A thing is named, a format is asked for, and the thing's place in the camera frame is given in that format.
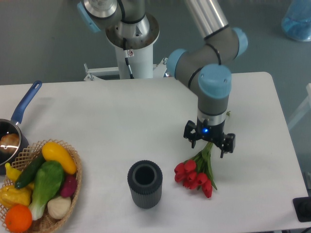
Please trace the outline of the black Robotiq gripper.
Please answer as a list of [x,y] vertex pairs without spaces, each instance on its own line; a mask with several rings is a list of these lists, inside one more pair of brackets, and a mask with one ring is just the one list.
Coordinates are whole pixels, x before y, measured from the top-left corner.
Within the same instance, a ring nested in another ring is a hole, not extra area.
[[183,137],[188,139],[192,149],[195,147],[196,141],[200,139],[212,142],[216,146],[221,146],[220,158],[223,158],[225,153],[233,153],[236,139],[234,133],[224,134],[224,124],[225,122],[223,121],[221,124],[211,126],[197,119],[196,125],[193,121],[188,120],[184,128]]

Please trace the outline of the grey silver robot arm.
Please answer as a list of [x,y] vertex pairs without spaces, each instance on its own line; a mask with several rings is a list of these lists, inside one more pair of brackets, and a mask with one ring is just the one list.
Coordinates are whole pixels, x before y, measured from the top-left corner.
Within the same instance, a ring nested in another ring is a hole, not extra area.
[[[232,153],[235,135],[224,133],[232,76],[225,66],[245,52],[248,40],[231,28],[216,0],[188,0],[186,6],[204,40],[188,52],[177,49],[166,61],[166,71],[198,97],[197,121],[187,122],[184,137],[193,145],[203,139],[222,154]],[[153,45],[159,36],[157,20],[145,10],[143,0],[82,0],[77,5],[85,24],[104,31],[114,46],[119,77],[146,79],[154,75]]]

